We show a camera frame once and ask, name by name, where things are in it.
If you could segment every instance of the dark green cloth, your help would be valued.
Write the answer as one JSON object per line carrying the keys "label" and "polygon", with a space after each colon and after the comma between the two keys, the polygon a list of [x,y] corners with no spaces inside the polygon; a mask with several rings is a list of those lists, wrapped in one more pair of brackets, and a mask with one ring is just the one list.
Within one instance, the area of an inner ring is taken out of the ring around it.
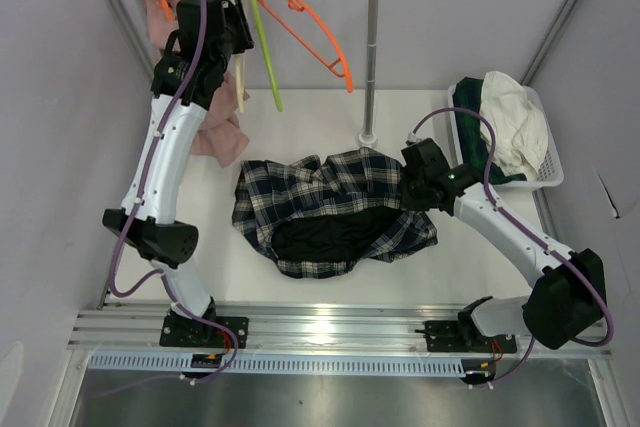
{"label": "dark green cloth", "polygon": [[[482,79],[472,79],[470,77],[465,77],[458,82],[456,91],[453,94],[453,105],[480,113],[483,82]],[[487,144],[480,136],[480,121],[475,117],[459,112],[456,112],[455,116],[462,160],[467,164],[473,165],[483,174],[489,158],[489,151],[487,150]],[[491,171],[489,172],[489,182],[491,184],[506,184],[512,180],[527,180],[527,178],[524,174],[506,176],[500,167],[496,164],[491,164]]]}

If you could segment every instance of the gray floor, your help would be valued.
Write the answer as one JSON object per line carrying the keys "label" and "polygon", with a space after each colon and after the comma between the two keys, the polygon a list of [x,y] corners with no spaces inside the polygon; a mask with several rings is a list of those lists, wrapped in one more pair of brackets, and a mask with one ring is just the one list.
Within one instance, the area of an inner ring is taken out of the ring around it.
{"label": "gray floor", "polygon": [[74,427],[605,426],[582,361],[529,361],[493,391],[457,379],[230,374],[92,398],[148,376],[88,372]]}

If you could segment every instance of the laundry basket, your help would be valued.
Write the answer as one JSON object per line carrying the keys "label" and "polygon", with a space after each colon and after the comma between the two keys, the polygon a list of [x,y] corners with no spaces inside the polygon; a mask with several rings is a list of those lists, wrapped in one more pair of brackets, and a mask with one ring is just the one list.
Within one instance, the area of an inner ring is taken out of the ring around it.
{"label": "laundry basket", "polygon": [[[542,108],[542,102],[540,102],[540,97],[538,93],[533,90],[531,87],[524,87],[524,90],[527,92],[527,96],[529,100],[533,102],[533,104],[538,107],[542,113],[544,114],[544,109]],[[449,87],[449,107],[456,107],[453,105],[453,94],[456,91],[456,86],[452,85]],[[462,151],[460,150],[460,138],[458,137],[458,128],[456,124],[456,114],[455,112],[449,113],[450,124],[451,124],[451,134],[453,136],[453,146],[455,149],[455,162],[456,165],[460,165],[463,163],[462,159]],[[540,170],[538,171],[538,178],[536,180],[514,180],[512,182],[508,182],[506,184],[495,185],[496,190],[506,190],[506,189],[526,189],[526,190],[537,190],[542,187],[555,187],[556,185],[560,185],[564,180],[564,172],[562,171],[562,165],[560,165],[560,157],[558,156],[558,149],[556,149],[556,143],[553,141],[553,135],[551,134],[551,129],[549,128],[549,123],[547,122],[547,131],[549,132],[549,146],[547,147],[547,155],[544,157],[544,162],[540,166]]]}

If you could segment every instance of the pole base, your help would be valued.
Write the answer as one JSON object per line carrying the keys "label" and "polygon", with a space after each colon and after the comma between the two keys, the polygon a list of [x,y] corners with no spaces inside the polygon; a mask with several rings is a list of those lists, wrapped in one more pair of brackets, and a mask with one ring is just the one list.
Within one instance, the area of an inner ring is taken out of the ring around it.
{"label": "pole base", "polygon": [[378,146],[378,136],[375,132],[372,132],[371,134],[365,134],[362,132],[358,134],[358,145],[360,147],[375,149]]}

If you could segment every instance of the white cloth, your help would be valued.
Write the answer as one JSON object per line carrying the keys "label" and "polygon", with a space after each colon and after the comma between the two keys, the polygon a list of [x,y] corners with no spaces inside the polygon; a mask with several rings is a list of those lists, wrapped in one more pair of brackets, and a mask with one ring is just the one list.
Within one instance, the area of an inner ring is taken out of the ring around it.
{"label": "white cloth", "polygon": [[[489,72],[484,77],[480,115],[489,121],[496,133],[494,163],[505,175],[524,174],[535,180],[549,145],[544,114],[527,99],[527,92],[502,72]],[[480,135],[491,144],[487,127],[480,124]]]}

